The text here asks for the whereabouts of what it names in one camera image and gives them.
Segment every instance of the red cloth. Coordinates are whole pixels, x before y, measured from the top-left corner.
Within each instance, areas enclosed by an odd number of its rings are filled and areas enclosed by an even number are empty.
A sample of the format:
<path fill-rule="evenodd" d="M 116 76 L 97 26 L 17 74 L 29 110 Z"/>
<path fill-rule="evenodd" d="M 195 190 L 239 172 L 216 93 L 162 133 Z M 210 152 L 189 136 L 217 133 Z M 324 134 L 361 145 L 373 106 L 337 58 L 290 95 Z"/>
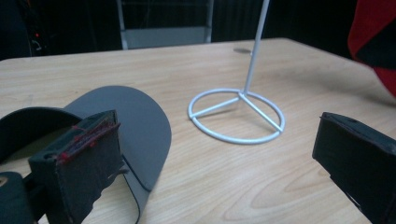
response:
<path fill-rule="evenodd" d="M 358 51 L 394 20 L 396 20 L 396 0 L 358 0 L 348 37 L 348 47 L 352 57 L 361 62 L 356 57 Z M 384 86 L 396 96 L 396 68 L 373 68 Z"/>

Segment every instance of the light wood surface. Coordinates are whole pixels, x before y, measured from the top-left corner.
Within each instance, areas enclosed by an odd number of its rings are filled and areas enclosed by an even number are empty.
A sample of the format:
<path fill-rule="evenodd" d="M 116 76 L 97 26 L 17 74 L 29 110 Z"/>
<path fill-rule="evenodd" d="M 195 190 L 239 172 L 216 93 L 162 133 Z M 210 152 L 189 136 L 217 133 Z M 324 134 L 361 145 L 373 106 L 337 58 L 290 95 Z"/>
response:
<path fill-rule="evenodd" d="M 244 41 L 5 60 L 0 117 L 27 106 L 63 107 L 106 85 L 134 87 L 163 108 L 173 132 L 141 223 L 368 223 L 311 155 L 324 111 L 396 137 L 396 101 L 371 69 L 288 39 L 264 40 L 250 90 L 280 107 L 285 132 L 266 144 L 232 145 L 188 119 L 196 94 L 244 87 L 250 58 L 234 49 L 252 47 Z M 208 97 L 197 108 L 222 99 Z M 238 137 L 268 132 L 242 104 L 203 122 Z M 5 170 L 29 172 L 25 160 L 2 164 Z M 134 199 L 119 176 L 84 223 L 135 219 Z"/>

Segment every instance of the wooden table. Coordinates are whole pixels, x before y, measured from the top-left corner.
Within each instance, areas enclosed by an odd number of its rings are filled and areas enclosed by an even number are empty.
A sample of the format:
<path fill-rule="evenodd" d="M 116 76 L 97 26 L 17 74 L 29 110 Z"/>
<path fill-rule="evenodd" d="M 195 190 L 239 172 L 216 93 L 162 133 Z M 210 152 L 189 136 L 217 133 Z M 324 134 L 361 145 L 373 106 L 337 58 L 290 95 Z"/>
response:
<path fill-rule="evenodd" d="M 288 39 L 264 40 L 250 90 L 280 107 L 285 132 L 266 144 L 240 146 L 207 136 L 189 120 L 196 94 L 244 87 L 250 58 L 234 49 L 252 47 L 244 41 L 2 61 L 0 116 L 26 106 L 63 107 L 106 85 L 134 87 L 163 108 L 173 132 L 141 223 L 368 223 L 311 154 L 324 111 L 396 136 L 396 101 L 371 69 Z M 266 132 L 241 104 L 205 124 L 239 137 Z M 0 170 L 29 173 L 25 160 Z M 119 176 L 84 222 L 135 219 L 134 199 Z"/>

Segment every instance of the white wire stand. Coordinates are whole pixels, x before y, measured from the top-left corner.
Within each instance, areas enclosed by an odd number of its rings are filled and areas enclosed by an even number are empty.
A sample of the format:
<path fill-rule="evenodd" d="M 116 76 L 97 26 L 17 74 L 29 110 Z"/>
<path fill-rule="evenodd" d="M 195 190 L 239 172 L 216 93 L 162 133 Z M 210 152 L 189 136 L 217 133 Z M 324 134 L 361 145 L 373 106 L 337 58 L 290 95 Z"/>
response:
<path fill-rule="evenodd" d="M 248 73 L 247 73 L 247 81 L 245 83 L 245 88 L 242 90 L 222 88 L 222 89 L 214 89 L 211 91 L 205 91 L 205 92 L 202 92 L 202 93 L 198 94 L 197 96 L 195 96 L 189 104 L 189 108 L 188 108 L 189 117 L 192 120 L 192 122 L 195 124 L 195 126 L 197 126 L 197 128 L 200 129 L 202 132 L 204 132 L 214 138 L 217 138 L 219 140 L 233 143 L 233 144 L 241 144 L 241 145 L 261 144 L 261 143 L 265 143 L 265 142 L 268 142 L 268 141 L 271 141 L 271 140 L 277 138 L 278 136 L 280 136 L 283 133 L 283 130 L 285 128 L 286 121 L 285 121 L 285 117 L 282 114 L 282 111 L 268 99 L 260 96 L 257 93 L 249 91 L 251 79 L 253 78 L 253 71 L 254 71 L 254 66 L 255 66 L 255 62 L 256 62 L 256 57 L 257 57 L 260 42 L 262 39 L 262 29 L 264 27 L 269 2 L 270 2 L 269 0 L 268 1 L 264 0 L 262 3 L 262 13 L 260 15 L 259 25 L 257 28 L 256 39 L 254 42 L 254 47 L 253 47 L 253 51 L 252 51 L 252 55 L 251 55 L 251 59 L 250 59 L 250 66 L 249 66 Z M 232 98 L 231 100 L 227 100 L 220 104 L 210 106 L 209 108 L 200 110 L 198 112 L 192 112 L 192 109 L 197 101 L 199 101 L 201 98 L 203 98 L 207 95 L 216 94 L 216 93 L 231 93 L 236 96 L 234 98 Z M 277 117 L 278 117 L 278 122 L 273 121 L 269 116 L 267 116 L 264 112 L 262 112 L 255 104 L 253 104 L 248 99 L 248 97 L 255 98 L 255 99 L 259 100 L 260 102 L 263 102 L 263 103 L 267 104 L 268 106 L 270 106 L 276 112 Z M 272 126 L 272 128 L 274 129 L 274 132 L 271 134 L 267 134 L 263 137 L 259 137 L 259 138 L 236 138 L 236 137 L 231 137 L 228 135 L 214 132 L 214 131 L 206 128 L 206 126 L 203 125 L 199 121 L 200 117 L 208 115 L 209 113 L 219 110 L 225 106 L 235 104 L 236 102 L 239 102 L 239 101 L 245 102 L 251 109 L 253 109 L 255 112 L 257 112 L 257 114 L 259 114 L 262 117 L 263 121 L 269 123 Z"/>

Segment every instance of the circular base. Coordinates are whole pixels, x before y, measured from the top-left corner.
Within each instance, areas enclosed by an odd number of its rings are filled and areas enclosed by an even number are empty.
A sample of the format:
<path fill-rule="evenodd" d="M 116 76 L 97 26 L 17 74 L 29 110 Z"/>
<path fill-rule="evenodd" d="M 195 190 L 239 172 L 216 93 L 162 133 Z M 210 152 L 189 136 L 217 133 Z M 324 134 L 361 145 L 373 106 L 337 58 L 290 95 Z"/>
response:
<path fill-rule="evenodd" d="M 201 98 L 210 95 L 210 94 L 215 94 L 215 93 L 221 93 L 221 92 L 225 92 L 225 93 L 235 93 L 237 96 L 229 101 L 220 103 L 218 105 L 214 105 L 211 106 L 207 109 L 201 110 L 199 112 L 196 113 L 192 113 L 192 108 L 194 106 L 194 104 Z M 252 102 L 249 101 L 249 99 L 247 98 L 247 96 L 251 96 L 267 105 L 269 105 L 272 109 L 274 109 L 274 111 L 276 112 L 278 118 L 279 118 L 279 123 L 273 122 L 268 116 L 266 116 L 262 111 L 260 111 L 260 109 L 255 106 Z M 264 137 L 261 138 L 250 138 L 250 139 L 246 139 L 246 138 L 234 138 L 234 137 L 230 137 L 221 133 L 216 133 L 212 130 L 209 130 L 208 128 L 206 128 L 205 125 L 203 125 L 198 118 L 202 115 L 205 115 L 211 111 L 220 109 L 226 105 L 231 105 L 233 103 L 238 102 L 239 100 L 243 100 L 245 103 L 247 103 L 253 110 L 255 110 L 265 121 L 267 121 L 271 126 L 274 127 L 275 131 L 272 134 L 266 135 Z M 200 129 L 202 132 L 217 138 L 219 140 L 225 141 L 225 142 L 230 142 L 230 143 L 234 143 L 234 144 L 242 144 L 242 145 L 254 145 L 254 144 L 261 144 L 261 143 L 265 143 L 268 141 L 271 141 L 275 138 L 277 138 L 278 136 L 280 136 L 280 134 L 283 132 L 284 128 L 285 128 L 285 118 L 282 114 L 282 111 L 280 111 L 280 109 L 271 101 L 267 100 L 266 98 L 260 96 L 259 94 L 256 94 L 254 92 L 246 92 L 243 93 L 241 90 L 238 89 L 215 89 L 212 91 L 205 91 L 202 92 L 200 94 L 198 94 L 197 96 L 195 96 L 190 104 L 189 104 L 189 108 L 188 108 L 188 112 L 189 112 L 189 118 L 192 120 L 192 122 L 195 124 L 195 126 L 197 126 L 198 129 Z"/>

